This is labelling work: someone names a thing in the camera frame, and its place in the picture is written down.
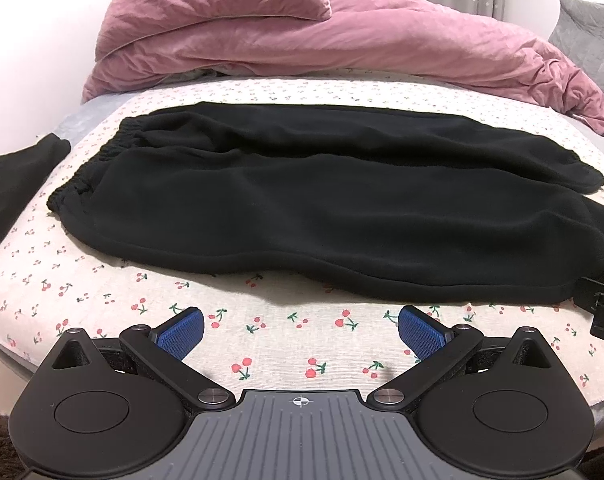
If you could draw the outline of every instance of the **white bed sheet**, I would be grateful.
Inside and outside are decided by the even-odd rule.
[[[202,276],[136,266],[68,237],[46,199],[111,138],[119,121],[208,100],[346,104],[469,116],[526,130],[576,151],[604,173],[604,156],[552,110],[420,78],[343,70],[306,78],[221,79],[134,95],[79,141],[0,245],[0,344],[39,364],[65,328],[115,336],[156,326],[195,305],[204,340],[185,362],[237,395],[243,388],[358,388],[363,396],[415,364],[395,326],[401,304],[361,298],[289,272]],[[592,199],[604,204],[604,187]],[[446,325],[469,322],[486,335],[537,326],[590,405],[604,406],[604,341],[571,301],[555,306],[442,305],[423,309]],[[596,416],[604,425],[604,409]]]

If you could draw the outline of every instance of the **black pants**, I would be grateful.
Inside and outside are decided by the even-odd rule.
[[[542,136],[377,108],[199,103],[122,121],[50,198],[152,266],[290,269],[392,301],[554,303],[604,272],[604,183]]]

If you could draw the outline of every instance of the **gray cushion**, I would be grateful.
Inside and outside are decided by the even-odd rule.
[[[560,18],[548,41],[604,92],[604,4],[560,0]]]

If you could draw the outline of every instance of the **pink blanket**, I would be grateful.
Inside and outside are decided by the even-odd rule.
[[[330,1],[333,15],[323,22],[223,18],[172,23],[174,30],[152,35],[131,1],[129,23],[138,39],[98,60],[83,99],[148,88],[196,68],[258,76],[358,68],[432,77],[551,107],[604,135],[602,91],[528,30],[425,0]]]

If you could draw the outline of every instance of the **bed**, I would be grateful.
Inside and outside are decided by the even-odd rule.
[[[239,395],[244,388],[358,388],[363,396],[416,363],[397,336],[403,304],[361,298],[287,272],[195,275],[111,258],[66,234],[46,207],[117,131],[122,118],[199,101],[336,104],[459,114],[491,126],[549,137],[604,174],[604,138],[550,108],[428,78],[370,70],[297,77],[216,76],[107,94],[54,130],[72,145],[0,244],[0,359],[28,378],[66,328],[113,337],[132,324],[157,326],[188,306],[207,320],[185,362]],[[604,204],[604,187],[592,199]],[[541,330],[581,388],[604,444],[604,341],[570,300],[555,305],[421,305],[447,326],[486,335]]]

